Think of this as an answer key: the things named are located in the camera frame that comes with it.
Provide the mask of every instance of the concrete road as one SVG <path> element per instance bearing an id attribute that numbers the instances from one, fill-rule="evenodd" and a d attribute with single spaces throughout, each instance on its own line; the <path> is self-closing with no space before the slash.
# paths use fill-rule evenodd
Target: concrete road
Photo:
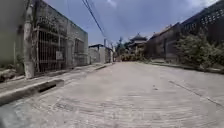
<path id="1" fill-rule="evenodd" d="M 224 76 L 117 63 L 0 113 L 10 128 L 223 128 Z"/>

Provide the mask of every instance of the fence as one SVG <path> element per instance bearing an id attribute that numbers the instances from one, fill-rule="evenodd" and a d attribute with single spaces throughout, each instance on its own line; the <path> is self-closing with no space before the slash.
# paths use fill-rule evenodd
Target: fence
<path id="1" fill-rule="evenodd" d="M 35 73 L 66 68 L 66 37 L 37 27 L 33 32 Z"/>

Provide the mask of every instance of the gray wall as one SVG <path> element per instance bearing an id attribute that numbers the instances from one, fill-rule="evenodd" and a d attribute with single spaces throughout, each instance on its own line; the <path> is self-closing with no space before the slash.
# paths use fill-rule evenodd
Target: gray wall
<path id="1" fill-rule="evenodd" d="M 67 19 L 64 15 L 57 10 L 47 5 L 45 2 L 40 2 L 37 10 L 37 22 L 43 18 L 48 17 L 50 22 L 48 24 L 53 26 L 56 30 L 65 34 L 68 37 L 66 46 L 66 63 L 67 68 L 73 68 L 77 65 L 87 65 L 88 57 L 88 34 L 82 30 L 79 26 Z M 82 41 L 84 44 L 83 53 L 75 53 L 76 39 Z"/>
<path id="2" fill-rule="evenodd" d="M 26 4 L 26 0 L 0 2 L 0 64 L 13 63 L 17 55 L 23 55 L 22 30 Z"/>
<path id="3" fill-rule="evenodd" d="M 99 53 L 100 53 L 100 62 L 101 63 L 106 63 L 106 51 L 105 51 L 105 47 L 100 47 Z"/>
<path id="4" fill-rule="evenodd" d="M 89 48 L 89 64 L 99 63 L 100 53 L 95 48 Z"/>

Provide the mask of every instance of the tree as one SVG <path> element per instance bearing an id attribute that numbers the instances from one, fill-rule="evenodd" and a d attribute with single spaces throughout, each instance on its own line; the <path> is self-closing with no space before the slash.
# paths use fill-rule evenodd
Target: tree
<path id="1" fill-rule="evenodd" d="M 117 56 L 124 54 L 125 53 L 124 45 L 122 43 L 117 43 L 117 45 L 115 46 L 115 51 Z"/>

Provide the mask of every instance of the crack in road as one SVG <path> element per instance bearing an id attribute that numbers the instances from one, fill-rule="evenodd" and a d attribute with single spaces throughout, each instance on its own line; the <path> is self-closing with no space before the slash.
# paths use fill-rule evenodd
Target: crack in road
<path id="1" fill-rule="evenodd" d="M 223 106 L 222 104 L 217 103 L 216 101 L 214 101 L 214 100 L 212 100 L 212 99 L 210 99 L 210 98 L 208 98 L 208 97 L 204 97 L 204 96 L 203 96 L 202 94 L 200 94 L 200 93 L 194 92 L 194 91 L 192 91 L 191 89 L 188 89 L 188 88 L 186 88 L 185 86 L 182 86 L 182 85 L 180 85 L 180 84 L 178 84 L 178 83 L 176 83 L 176 82 L 174 82 L 174 81 L 170 81 L 170 80 L 169 80 L 169 83 L 174 84 L 174 85 L 176 85 L 176 86 L 178 86 L 178 87 L 181 87 L 181 88 L 187 90 L 188 92 L 191 92 L 191 93 L 193 93 L 193 94 L 195 94 L 195 95 L 197 95 L 197 96 L 199 96 L 199 97 L 205 98 L 205 99 L 207 99 L 208 101 L 214 103 L 216 106 L 219 106 L 219 107 L 221 107 L 221 108 L 224 110 L 224 106 Z"/>

